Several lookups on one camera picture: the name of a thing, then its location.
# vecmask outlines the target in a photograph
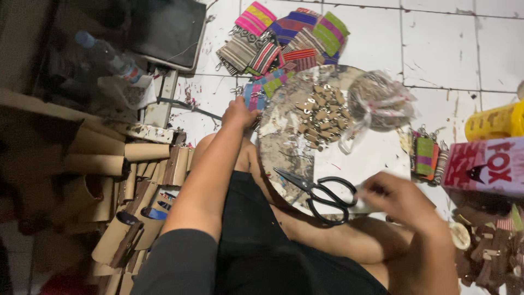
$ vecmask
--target plastic bottle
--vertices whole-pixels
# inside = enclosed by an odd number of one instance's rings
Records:
[[[146,74],[133,59],[115,50],[108,42],[94,38],[85,30],[78,31],[74,39],[82,47],[89,50],[90,58],[94,62],[105,62],[111,73],[131,83],[138,82],[140,77]]]
[[[469,142],[524,136],[524,101],[471,115],[465,133]]]

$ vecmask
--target yellow plastic container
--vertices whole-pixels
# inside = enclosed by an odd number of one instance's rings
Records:
[[[465,132],[470,142],[524,136],[524,101],[472,115]]]

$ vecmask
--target black shirt sleeve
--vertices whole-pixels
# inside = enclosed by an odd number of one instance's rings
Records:
[[[217,249],[215,240],[200,230],[161,235],[135,277],[131,295],[212,294]]]

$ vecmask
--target blue bottle cap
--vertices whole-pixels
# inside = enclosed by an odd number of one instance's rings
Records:
[[[90,49],[95,46],[96,39],[86,30],[80,30],[74,35],[74,40],[82,47]]]

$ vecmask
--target water bottle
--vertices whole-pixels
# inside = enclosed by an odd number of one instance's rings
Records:
[[[94,62],[103,61],[107,69],[131,83],[136,83],[146,73],[140,69],[132,58],[115,50],[108,42],[96,39],[85,30],[80,30],[74,39],[85,49],[89,50],[90,58]]]

